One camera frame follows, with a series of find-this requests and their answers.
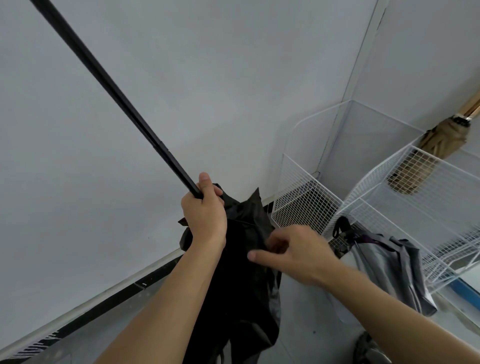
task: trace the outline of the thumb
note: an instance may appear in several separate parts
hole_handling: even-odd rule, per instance
[[[210,201],[213,198],[215,200],[217,199],[212,180],[210,179],[208,173],[200,173],[200,176],[198,176],[198,185],[204,194],[204,201]]]
[[[276,270],[284,271],[287,267],[287,260],[283,254],[275,254],[265,250],[250,250],[247,254],[248,260],[270,267]]]

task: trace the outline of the beige umbrella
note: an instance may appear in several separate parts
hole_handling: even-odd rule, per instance
[[[480,91],[468,100],[455,115],[441,121],[428,130],[414,150],[388,178],[395,191],[412,194],[430,176],[438,163],[436,158],[445,159],[467,142],[470,121],[480,114]]]

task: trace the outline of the left hand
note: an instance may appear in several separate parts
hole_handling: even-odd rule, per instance
[[[181,200],[183,214],[194,242],[219,244],[223,248],[227,234],[225,203],[220,198],[223,191],[212,184],[205,172],[200,173],[198,180],[197,186],[202,190],[204,199],[197,199],[188,192]]]

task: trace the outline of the wooden umbrella handle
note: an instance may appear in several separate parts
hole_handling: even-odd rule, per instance
[[[458,110],[456,116],[463,119],[472,120],[480,114],[480,91],[473,95],[463,106]]]

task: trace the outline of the white wire basket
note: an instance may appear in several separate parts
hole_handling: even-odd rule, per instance
[[[310,225],[330,239],[332,248],[340,248],[345,242],[331,239],[340,216],[415,244],[430,291],[480,260],[480,179],[413,143],[368,172],[343,202],[284,154],[273,221]]]

